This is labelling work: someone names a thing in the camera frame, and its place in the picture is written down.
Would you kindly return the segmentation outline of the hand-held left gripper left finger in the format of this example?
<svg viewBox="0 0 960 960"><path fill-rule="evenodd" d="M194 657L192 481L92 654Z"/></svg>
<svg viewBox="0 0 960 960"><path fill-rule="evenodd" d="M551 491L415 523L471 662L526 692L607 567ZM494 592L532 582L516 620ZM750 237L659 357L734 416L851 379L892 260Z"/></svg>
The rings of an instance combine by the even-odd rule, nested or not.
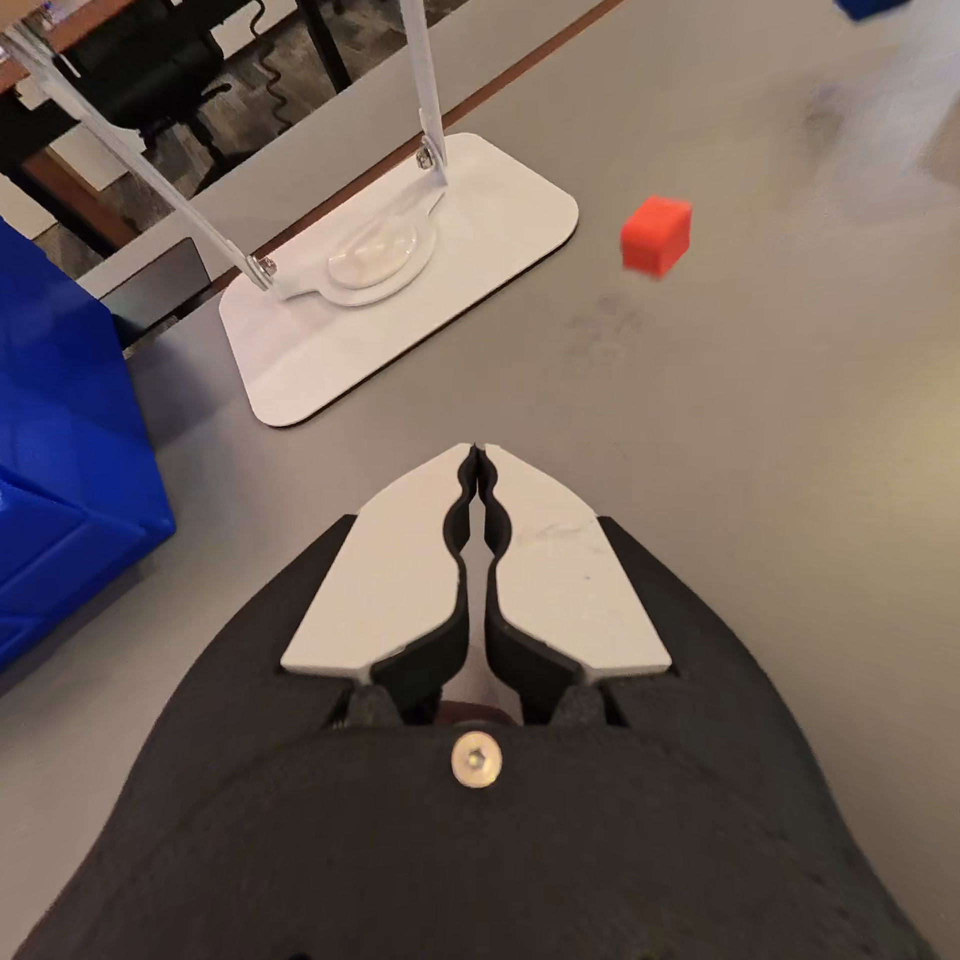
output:
<svg viewBox="0 0 960 960"><path fill-rule="evenodd" d="M457 443L355 515L280 659L289 674L379 687L431 724L470 646L467 572L477 448Z"/></svg>

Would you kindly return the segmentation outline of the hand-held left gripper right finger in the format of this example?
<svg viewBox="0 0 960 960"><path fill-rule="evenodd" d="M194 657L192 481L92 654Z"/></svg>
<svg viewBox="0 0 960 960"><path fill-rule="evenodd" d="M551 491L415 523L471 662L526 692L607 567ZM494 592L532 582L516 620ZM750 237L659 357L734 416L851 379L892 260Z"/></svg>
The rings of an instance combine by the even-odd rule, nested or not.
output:
<svg viewBox="0 0 960 960"><path fill-rule="evenodd" d="M504 447L480 451L486 661L546 722L571 688L660 676L673 660L596 511Z"/></svg>

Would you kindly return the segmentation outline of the blue plastic bin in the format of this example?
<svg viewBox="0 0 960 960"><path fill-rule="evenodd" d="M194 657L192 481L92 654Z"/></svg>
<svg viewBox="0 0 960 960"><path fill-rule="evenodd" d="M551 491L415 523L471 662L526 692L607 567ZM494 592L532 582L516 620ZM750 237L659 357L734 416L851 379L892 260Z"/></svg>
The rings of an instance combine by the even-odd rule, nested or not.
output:
<svg viewBox="0 0 960 960"><path fill-rule="evenodd" d="M113 315L2 221L2 669L175 532Z"/></svg>

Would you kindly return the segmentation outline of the small red wooden cube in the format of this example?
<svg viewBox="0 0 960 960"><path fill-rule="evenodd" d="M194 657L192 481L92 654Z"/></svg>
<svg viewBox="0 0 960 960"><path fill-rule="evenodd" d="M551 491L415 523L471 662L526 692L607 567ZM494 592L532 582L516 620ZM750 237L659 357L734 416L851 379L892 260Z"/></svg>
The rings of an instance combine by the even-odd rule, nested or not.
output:
<svg viewBox="0 0 960 960"><path fill-rule="evenodd" d="M661 280L690 247L692 204L651 195L630 215L619 235L624 269Z"/></svg>

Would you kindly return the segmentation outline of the black flat device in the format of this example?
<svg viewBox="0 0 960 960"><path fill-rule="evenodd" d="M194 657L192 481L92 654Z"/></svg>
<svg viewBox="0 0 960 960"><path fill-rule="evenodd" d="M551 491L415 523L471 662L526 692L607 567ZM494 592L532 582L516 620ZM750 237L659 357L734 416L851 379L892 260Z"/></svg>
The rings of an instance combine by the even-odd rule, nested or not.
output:
<svg viewBox="0 0 960 960"><path fill-rule="evenodd" d="M186 237L118 286L100 296L123 350L189 306L210 286L210 274L195 241Z"/></svg>

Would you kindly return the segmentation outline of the brown wooden desk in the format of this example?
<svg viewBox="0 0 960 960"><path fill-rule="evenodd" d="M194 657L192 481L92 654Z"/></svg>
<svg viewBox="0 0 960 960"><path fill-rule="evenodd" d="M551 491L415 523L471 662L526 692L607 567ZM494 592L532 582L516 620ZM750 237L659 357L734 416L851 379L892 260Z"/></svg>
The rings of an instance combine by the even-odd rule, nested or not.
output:
<svg viewBox="0 0 960 960"><path fill-rule="evenodd" d="M35 2L25 23L38 28L41 39L62 54L137 3ZM174 17L212 31L238 17L254 2L166 3L173 6ZM289 16L288 8L294 4L307 24L311 42L334 90L345 90L352 79L322 13L326 3L342 15L344 2L264 2L268 14L271 3L279 3L283 17ZM101 194L52 150L54 141L77 122L67 119L67 114L56 105L25 106L16 87L27 79L26 68L14 62L2 47L2 175L92 251L109 257L136 239L138 231L106 206Z"/></svg>

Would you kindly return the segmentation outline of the black chair base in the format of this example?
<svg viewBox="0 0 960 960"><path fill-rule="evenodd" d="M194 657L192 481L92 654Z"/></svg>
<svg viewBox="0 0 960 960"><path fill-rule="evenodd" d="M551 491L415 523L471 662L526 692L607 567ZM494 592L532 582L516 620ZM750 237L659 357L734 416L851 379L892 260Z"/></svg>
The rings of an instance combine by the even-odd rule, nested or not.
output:
<svg viewBox="0 0 960 960"><path fill-rule="evenodd" d="M211 160L197 187L202 191L247 156L224 153L201 115L204 105L232 89L218 82L224 54L209 30L175 20L174 9L172 2L134 2L55 65L110 124L138 134L148 159L163 134L185 126Z"/></svg>

